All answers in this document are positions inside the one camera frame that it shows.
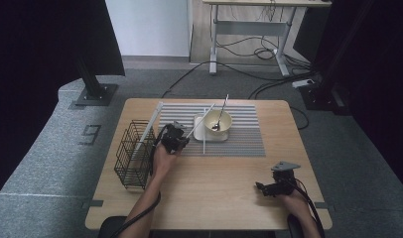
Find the human arm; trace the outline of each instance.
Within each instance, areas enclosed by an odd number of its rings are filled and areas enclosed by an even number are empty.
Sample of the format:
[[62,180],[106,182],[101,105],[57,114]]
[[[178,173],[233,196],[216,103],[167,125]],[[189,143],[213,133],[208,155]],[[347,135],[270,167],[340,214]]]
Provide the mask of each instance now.
[[[157,200],[162,184],[180,154],[181,150],[176,151],[174,154],[169,154],[161,143],[157,146],[154,155],[153,174],[148,180],[145,191],[131,209],[125,222],[140,214]],[[147,215],[143,216],[125,229],[118,237],[148,237],[152,225],[153,214],[154,210],[150,211]]]
[[305,238],[321,237],[306,199],[296,189],[290,195],[277,195],[277,197],[284,203],[288,211],[298,218]]

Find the plate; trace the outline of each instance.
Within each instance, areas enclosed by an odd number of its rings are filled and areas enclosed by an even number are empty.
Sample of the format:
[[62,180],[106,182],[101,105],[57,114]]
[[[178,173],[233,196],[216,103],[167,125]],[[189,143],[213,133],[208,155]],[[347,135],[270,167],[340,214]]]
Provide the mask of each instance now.
[[[195,115],[195,126],[200,123],[203,116],[203,113]],[[204,123],[200,123],[193,131],[193,135],[198,141],[203,141],[203,137],[205,137],[206,141],[225,141],[228,139],[229,131],[225,131],[218,135],[212,135],[208,130],[204,129]]]

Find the bowl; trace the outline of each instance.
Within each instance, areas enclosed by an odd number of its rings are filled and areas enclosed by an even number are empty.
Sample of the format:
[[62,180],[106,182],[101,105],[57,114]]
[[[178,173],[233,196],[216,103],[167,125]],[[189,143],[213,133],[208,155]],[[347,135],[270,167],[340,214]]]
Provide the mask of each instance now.
[[225,133],[229,130],[230,126],[232,125],[232,117],[227,113],[225,110],[223,110],[222,117],[220,118],[220,130],[219,131],[213,131],[211,128],[214,126],[214,124],[217,123],[217,120],[219,119],[220,115],[220,110],[210,110],[207,112],[207,115],[204,117],[204,126],[207,128],[207,131],[211,134],[222,134]]

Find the dish rack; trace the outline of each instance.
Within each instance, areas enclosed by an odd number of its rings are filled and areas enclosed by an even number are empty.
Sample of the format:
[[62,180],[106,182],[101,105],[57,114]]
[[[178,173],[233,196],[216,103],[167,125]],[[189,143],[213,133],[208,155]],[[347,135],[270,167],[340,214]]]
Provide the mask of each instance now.
[[114,170],[125,188],[141,186],[144,189],[146,186],[151,166],[150,154],[156,140],[153,128],[150,128],[146,138],[140,142],[148,123],[146,120],[132,120],[120,141]]

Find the white wall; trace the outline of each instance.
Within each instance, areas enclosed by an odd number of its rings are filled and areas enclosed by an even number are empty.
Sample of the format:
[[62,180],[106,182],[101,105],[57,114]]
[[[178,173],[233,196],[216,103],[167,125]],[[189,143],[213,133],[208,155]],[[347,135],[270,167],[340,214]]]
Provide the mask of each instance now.
[[106,0],[121,54],[188,57],[191,4],[192,0]]

